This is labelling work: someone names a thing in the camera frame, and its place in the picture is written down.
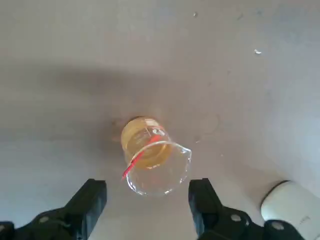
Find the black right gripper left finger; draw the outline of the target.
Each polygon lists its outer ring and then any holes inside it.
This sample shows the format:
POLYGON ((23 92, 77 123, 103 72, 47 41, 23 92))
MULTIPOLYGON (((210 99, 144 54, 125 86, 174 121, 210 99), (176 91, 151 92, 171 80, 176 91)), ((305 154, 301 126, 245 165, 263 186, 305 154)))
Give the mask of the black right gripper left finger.
POLYGON ((87 240, 107 203, 104 180, 88 179, 68 203, 44 211, 31 222, 16 228, 11 221, 0 223, 2 240, 87 240))

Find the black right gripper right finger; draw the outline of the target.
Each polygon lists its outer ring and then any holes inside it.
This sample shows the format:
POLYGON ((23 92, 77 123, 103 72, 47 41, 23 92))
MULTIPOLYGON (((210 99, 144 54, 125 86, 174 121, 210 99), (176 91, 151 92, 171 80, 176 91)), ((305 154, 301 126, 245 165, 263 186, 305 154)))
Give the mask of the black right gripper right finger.
POLYGON ((241 210, 224 206, 208 178, 189 182, 189 208, 199 240, 301 240, 289 223, 268 220, 254 223, 241 210))

